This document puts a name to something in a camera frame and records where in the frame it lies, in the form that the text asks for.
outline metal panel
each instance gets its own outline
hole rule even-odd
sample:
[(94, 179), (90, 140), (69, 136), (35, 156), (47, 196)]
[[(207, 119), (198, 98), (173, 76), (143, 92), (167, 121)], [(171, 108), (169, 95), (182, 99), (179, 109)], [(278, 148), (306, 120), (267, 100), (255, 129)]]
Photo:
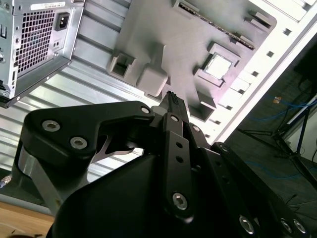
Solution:
[[(251, 2), (276, 17), (278, 25), (274, 37), (269, 39), (267, 44), (264, 43), (264, 47), (259, 49), (251, 64), (239, 75), (239, 83), (234, 84), (231, 91), (234, 95), (238, 95), (237, 93), (241, 90), (245, 93), (233, 109), (228, 110), (217, 105), (218, 109), (206, 123), (191, 118), (192, 123), (209, 135), (210, 143), (216, 138), (224, 140), (236, 127), (233, 118), (238, 118), (237, 121), (241, 120), (246, 111), (250, 111), (252, 108), (246, 105), (246, 102), (250, 103), (250, 99), (254, 95), (259, 94), (258, 97), (260, 97), (268, 89), (267, 86), (263, 87), (263, 85), (271, 85), (277, 79), (279, 75), (272, 76), (272, 74), (269, 74), (267, 76), (267, 74), (279, 60), (279, 65), (284, 62), (284, 58), (281, 59), (281, 57), (295, 40), (297, 42), (301, 40), (301, 38), (298, 38), (300, 34), (302, 36), (307, 35), (306, 32), (310, 31), (310, 28), (305, 29), (305, 27), (317, 13), (317, 7), (314, 5), (297, 23), (264, 0), (251, 0)], [(42, 108), (132, 100), (142, 101), (149, 106), (159, 104), (157, 101), (144, 96), (144, 92), (116, 80), (106, 73), (106, 65), (130, 3), (131, 0), (88, 0), (75, 45), (73, 63), (30, 95), (22, 98), (13, 107), (7, 110), (0, 108), (1, 168), (10, 169), (12, 166), (22, 122), (25, 115), (30, 111)], [(283, 34), (285, 28), (291, 31), (289, 36)], [(272, 58), (266, 56), (268, 51), (274, 52)], [(225, 106), (232, 105), (230, 99), (226, 103)], [(130, 155), (113, 156), (105, 161), (93, 164), (90, 166), (88, 179), (95, 180), (123, 163), (131, 161), (141, 153), (142, 150), (136, 149)]]

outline mounting hole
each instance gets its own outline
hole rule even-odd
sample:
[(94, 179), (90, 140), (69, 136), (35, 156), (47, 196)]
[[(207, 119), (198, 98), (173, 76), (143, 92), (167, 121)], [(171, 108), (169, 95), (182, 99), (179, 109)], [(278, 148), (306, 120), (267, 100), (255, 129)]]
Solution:
[(227, 179), (225, 176), (222, 176), (222, 180), (223, 180), (226, 184), (229, 184), (229, 183), (230, 183), (229, 179)]
[(145, 108), (145, 107), (141, 107), (141, 110), (146, 113), (146, 114), (149, 114), (150, 113), (150, 110)]
[(4, 56), (3, 56), (3, 54), (0, 53), (0, 63), (4, 63), (4, 61), (5, 61)]
[(181, 143), (179, 143), (179, 142), (177, 142), (176, 145), (177, 145), (178, 148), (183, 148), (183, 145)]
[(179, 157), (179, 156), (176, 156), (176, 160), (177, 160), (178, 162), (180, 162), (180, 163), (183, 163), (183, 162), (184, 162), (183, 158), (182, 158), (182, 157)]

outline tripod stand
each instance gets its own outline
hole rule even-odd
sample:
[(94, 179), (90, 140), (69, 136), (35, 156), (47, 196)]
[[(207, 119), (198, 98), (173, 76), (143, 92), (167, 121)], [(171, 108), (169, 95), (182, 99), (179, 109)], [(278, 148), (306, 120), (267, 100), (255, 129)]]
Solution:
[[(311, 183), (311, 185), (314, 187), (314, 189), (317, 191), (317, 179), (311, 174), (311, 172), (309, 171), (309, 169), (303, 164), (303, 162), (300, 160), (300, 150), (303, 144), (303, 139), (304, 139), (304, 134), (305, 134), (305, 129), (307, 126), (307, 121), (309, 118), (309, 114), (310, 114), (310, 107), (307, 107), (295, 120), (293, 120), (288, 126), (282, 128), (282, 130), (277, 130), (274, 132), (271, 131), (262, 131), (262, 130), (242, 130), (242, 129), (237, 129), (240, 133), (260, 142), (261, 144), (268, 146), (274, 150), (277, 151), (283, 151), (285, 154), (287, 154), (287, 157), (293, 162), (294, 166), (296, 167), (296, 169), (302, 174), (302, 176), (304, 178), (307, 179), (307, 181), (309, 183)], [(297, 149), (295, 152), (293, 152), (291, 150), (291, 148), (288, 146), (288, 144), (284, 141), (283, 139), (283, 135), (285, 135), (286, 132), (288, 132), (288, 130), (290, 128), (292, 128), (293, 125), (295, 125), (299, 120), (301, 120), (302, 118), (304, 118), (303, 120), (303, 126), (302, 126), (302, 130), (300, 133), (300, 137), (298, 140), (298, 144), (297, 144)], [(271, 145), (270, 143), (256, 137), (257, 135), (263, 135), (263, 136), (269, 136), (271, 137), (276, 144), (278, 145), (278, 147)]]

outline blue cable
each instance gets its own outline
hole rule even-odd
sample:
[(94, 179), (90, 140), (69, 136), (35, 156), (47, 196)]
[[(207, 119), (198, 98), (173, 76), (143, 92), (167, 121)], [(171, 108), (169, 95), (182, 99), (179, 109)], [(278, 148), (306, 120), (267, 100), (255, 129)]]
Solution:
[[(290, 104), (290, 103), (287, 103), (287, 102), (284, 102), (284, 101), (280, 101), (281, 103), (285, 104), (285, 105), (288, 105), (288, 106), (291, 106), (292, 108), (289, 109), (290, 110), (293, 110), (293, 109), (297, 109), (297, 108), (304, 108), (304, 107), (310, 107), (310, 106), (313, 106), (315, 104), (317, 104), (317, 100), (315, 100), (313, 103), (311, 104), (307, 104), (307, 103), (303, 103), (303, 104), (300, 104), (300, 105), (293, 105), (293, 104)], [(268, 118), (252, 118), (253, 120), (258, 120), (258, 121), (266, 121), (266, 120), (272, 120), (274, 118), (277, 118), (279, 117), (280, 115), (283, 115), (285, 114), (287, 111), (282, 111), (276, 115), (273, 115), (271, 117), (268, 117)]]
[[(296, 174), (296, 175), (291, 175), (291, 176), (287, 176), (287, 177), (279, 177), (279, 176), (273, 175), (270, 170), (268, 170), (267, 168), (265, 168), (263, 165), (261, 165), (259, 163), (252, 162), (252, 161), (245, 161), (244, 163), (261, 168), (269, 177), (271, 177), (273, 179), (295, 179), (295, 178), (299, 178), (302, 176), (301, 174)], [(311, 167), (308, 170), (316, 170), (317, 171), (317, 169), (314, 167)]]
[(273, 115), (273, 116), (271, 116), (271, 117), (268, 117), (268, 118), (252, 118), (252, 119), (253, 119), (253, 120), (258, 120), (258, 121), (272, 120), (272, 119), (274, 119), (274, 118), (279, 117), (280, 115), (285, 114), (286, 112), (287, 112), (287, 111), (282, 111), (282, 112), (280, 112), (280, 113), (278, 113), (278, 114), (276, 114), (276, 115)]
[(285, 102), (285, 101), (283, 101), (283, 100), (281, 100), (280, 102), (281, 102), (282, 104), (285, 104), (285, 105), (288, 105), (288, 106), (291, 106), (291, 107), (295, 107), (295, 108), (310, 107), (310, 106), (313, 106), (313, 105), (317, 104), (317, 101), (314, 101), (314, 102), (312, 102), (311, 104), (304, 103), (304, 104), (300, 104), (300, 105), (294, 105), (294, 104)]

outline silver screw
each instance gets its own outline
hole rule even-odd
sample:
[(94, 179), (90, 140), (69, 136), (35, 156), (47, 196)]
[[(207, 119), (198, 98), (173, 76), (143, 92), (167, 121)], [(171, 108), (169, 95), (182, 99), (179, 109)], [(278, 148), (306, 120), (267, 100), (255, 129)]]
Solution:
[(54, 120), (46, 120), (42, 123), (42, 127), (44, 130), (49, 132), (55, 132), (60, 129), (60, 125)]
[(9, 5), (8, 3), (6, 3), (6, 2), (3, 4), (3, 6), (4, 6), (4, 8), (7, 9), (7, 10), (10, 9), (10, 5)]
[(193, 126), (193, 129), (194, 129), (196, 132), (199, 132), (199, 131), (200, 131), (199, 127), (196, 126), (196, 125)]
[(292, 233), (292, 228), (289, 226), (289, 224), (284, 220), (284, 219), (281, 219), (281, 223), (283, 225), (283, 227), (289, 232), (289, 233)]
[(247, 218), (245, 218), (244, 216), (240, 215), (239, 222), (240, 222), (242, 228), (247, 233), (249, 233), (250, 235), (252, 235), (254, 233), (254, 228), (253, 228), (251, 222), (249, 222), (249, 220)]
[(225, 145), (220, 145), (220, 148), (224, 151), (224, 152), (228, 152), (227, 148), (225, 147)]
[(82, 150), (87, 147), (88, 143), (84, 138), (76, 136), (70, 139), (70, 145), (77, 150)]
[(149, 114), (150, 113), (150, 110), (145, 108), (145, 107), (141, 107), (141, 110), (146, 113), (146, 114)]
[(296, 219), (294, 219), (294, 224), (295, 224), (296, 228), (299, 229), (299, 231), (300, 231), (301, 233), (303, 233), (303, 234), (306, 233), (305, 228), (303, 227), (302, 224), (299, 223), (299, 221), (297, 221)]
[(179, 210), (186, 210), (187, 209), (187, 200), (186, 198), (176, 192), (173, 194), (173, 202), (174, 202), (174, 205), (179, 209)]
[(171, 115), (170, 116), (174, 121), (179, 121), (179, 119), (176, 116)]

